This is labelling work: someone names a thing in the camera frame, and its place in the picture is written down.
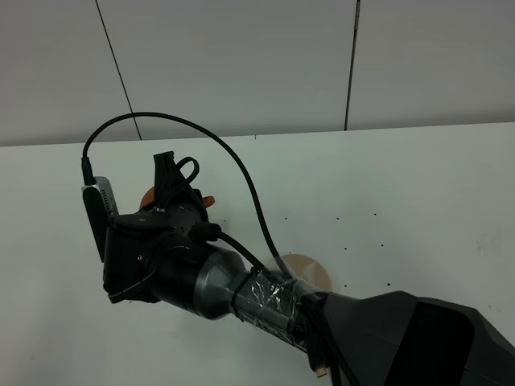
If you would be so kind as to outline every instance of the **orange object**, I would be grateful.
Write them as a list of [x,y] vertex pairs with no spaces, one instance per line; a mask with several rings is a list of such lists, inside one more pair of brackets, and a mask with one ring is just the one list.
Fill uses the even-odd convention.
[[[142,202],[139,204],[139,207],[144,207],[148,203],[154,201],[154,187],[151,187],[147,193],[142,198]],[[202,199],[202,203],[205,207],[210,207],[215,203],[215,198],[211,195],[204,197]]]

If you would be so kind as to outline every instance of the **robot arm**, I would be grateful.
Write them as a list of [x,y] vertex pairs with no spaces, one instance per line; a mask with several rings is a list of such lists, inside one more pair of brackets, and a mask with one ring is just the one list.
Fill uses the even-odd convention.
[[[195,166],[188,178],[186,162]],[[108,179],[84,178],[112,303],[165,301],[208,319],[234,314],[305,351],[317,374],[330,368],[334,385],[515,385],[515,349],[476,310],[403,292],[347,298],[268,269],[208,222],[190,186],[195,160],[175,164],[169,152],[154,163],[154,202],[134,214],[118,215]],[[207,243],[219,238],[239,254]]]

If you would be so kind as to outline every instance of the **white table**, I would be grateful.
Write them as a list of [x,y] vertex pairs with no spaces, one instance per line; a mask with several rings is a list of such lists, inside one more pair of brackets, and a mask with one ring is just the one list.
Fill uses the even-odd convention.
[[[227,142],[281,253],[316,258],[351,297],[405,290],[475,307],[515,343],[515,124]],[[81,148],[0,149],[0,384],[314,384],[303,353],[235,318],[109,304]],[[101,143],[90,157],[127,213],[167,150],[199,161],[194,186],[217,198],[211,220],[268,260],[245,181],[215,142]]]

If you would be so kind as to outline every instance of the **white wall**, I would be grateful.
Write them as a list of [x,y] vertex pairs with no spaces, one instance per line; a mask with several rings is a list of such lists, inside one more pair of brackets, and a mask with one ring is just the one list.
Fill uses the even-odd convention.
[[[100,0],[134,111],[221,135],[343,129],[355,0]],[[138,120],[143,139],[195,136]]]
[[[94,1],[4,1],[0,48],[0,146],[84,142],[130,111]],[[138,133],[126,121],[99,139]]]
[[349,129],[515,121],[513,0],[364,0]]

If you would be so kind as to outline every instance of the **white tabletop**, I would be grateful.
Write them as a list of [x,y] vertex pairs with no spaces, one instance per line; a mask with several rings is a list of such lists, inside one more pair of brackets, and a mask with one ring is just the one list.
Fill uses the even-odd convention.
[[[515,124],[227,138],[280,253],[336,290],[393,290],[478,309],[515,343]],[[0,149],[0,384],[314,384],[305,355],[233,317],[165,303],[110,305],[81,201],[82,145]],[[209,139],[93,144],[122,213],[153,183],[153,154],[200,163],[211,221],[270,258],[245,180]]]

